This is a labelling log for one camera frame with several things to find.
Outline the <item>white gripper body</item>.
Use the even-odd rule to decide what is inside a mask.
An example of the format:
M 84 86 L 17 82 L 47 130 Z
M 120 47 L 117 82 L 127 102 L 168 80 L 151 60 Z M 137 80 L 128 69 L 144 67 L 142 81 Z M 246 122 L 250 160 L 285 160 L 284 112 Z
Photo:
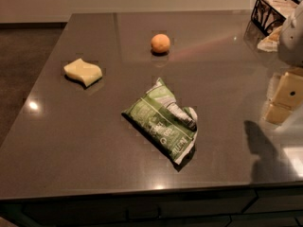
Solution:
M 282 61 L 303 66 L 303 1 L 283 23 L 277 51 Z

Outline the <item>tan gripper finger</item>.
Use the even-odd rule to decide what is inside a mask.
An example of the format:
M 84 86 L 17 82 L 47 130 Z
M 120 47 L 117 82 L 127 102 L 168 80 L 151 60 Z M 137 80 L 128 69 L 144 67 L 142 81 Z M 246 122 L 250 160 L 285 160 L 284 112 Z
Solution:
M 303 68 L 274 73 L 269 82 L 264 120 L 282 125 L 303 103 Z

